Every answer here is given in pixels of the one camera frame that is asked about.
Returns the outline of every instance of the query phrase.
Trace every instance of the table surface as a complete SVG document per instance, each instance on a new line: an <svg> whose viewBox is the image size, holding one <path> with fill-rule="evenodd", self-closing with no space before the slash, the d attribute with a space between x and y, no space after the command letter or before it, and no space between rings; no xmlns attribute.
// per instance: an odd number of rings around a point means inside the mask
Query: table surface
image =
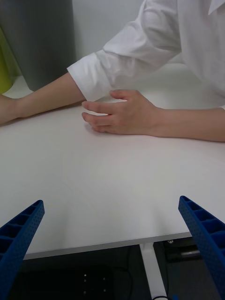
<svg viewBox="0 0 225 300"><path fill-rule="evenodd" d="M6 94L30 91L23 78ZM224 99L182 64L139 90L163 108L210 108ZM38 199L45 216L27 258L189 236L186 195L225 222L225 143L93 133L82 107L0 128L0 226Z"/></svg>

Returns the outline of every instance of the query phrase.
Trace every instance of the shirt cuff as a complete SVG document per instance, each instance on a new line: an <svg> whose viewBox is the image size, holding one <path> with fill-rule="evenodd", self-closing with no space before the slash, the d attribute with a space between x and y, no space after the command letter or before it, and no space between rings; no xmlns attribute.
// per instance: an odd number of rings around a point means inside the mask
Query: shirt cuff
<svg viewBox="0 0 225 300"><path fill-rule="evenodd" d="M108 94L111 89L97 54L98 53L92 53L85 56L67 68L85 99L88 101L100 99Z"/></svg>

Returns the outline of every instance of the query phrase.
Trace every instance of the gray bin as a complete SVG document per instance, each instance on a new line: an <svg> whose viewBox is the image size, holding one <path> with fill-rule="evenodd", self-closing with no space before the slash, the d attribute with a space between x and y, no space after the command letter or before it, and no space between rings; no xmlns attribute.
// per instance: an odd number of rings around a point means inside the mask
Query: gray bin
<svg viewBox="0 0 225 300"><path fill-rule="evenodd" d="M31 90L75 62L72 0L0 0L0 27Z"/></svg>

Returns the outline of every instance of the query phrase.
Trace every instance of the hand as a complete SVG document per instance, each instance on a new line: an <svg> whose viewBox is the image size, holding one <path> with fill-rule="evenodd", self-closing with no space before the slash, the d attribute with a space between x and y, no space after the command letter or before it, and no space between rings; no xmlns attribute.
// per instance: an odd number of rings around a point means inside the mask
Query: hand
<svg viewBox="0 0 225 300"><path fill-rule="evenodd" d="M16 118L16 100L0 95L0 125Z"/></svg>
<svg viewBox="0 0 225 300"><path fill-rule="evenodd" d="M104 113L107 116L95 116L82 113L94 131L118 135L154 135L160 108L155 107L136 90L114 90L111 96L126 102L100 103L83 102L88 111Z"/></svg>

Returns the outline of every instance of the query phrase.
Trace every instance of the shirt sleeve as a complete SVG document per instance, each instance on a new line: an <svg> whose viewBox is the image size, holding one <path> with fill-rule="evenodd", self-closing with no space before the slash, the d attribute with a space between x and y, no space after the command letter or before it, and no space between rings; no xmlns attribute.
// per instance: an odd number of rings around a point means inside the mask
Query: shirt sleeve
<svg viewBox="0 0 225 300"><path fill-rule="evenodd" d="M176 0L145 0L138 17L102 50L68 68L88 101L141 79L181 52Z"/></svg>

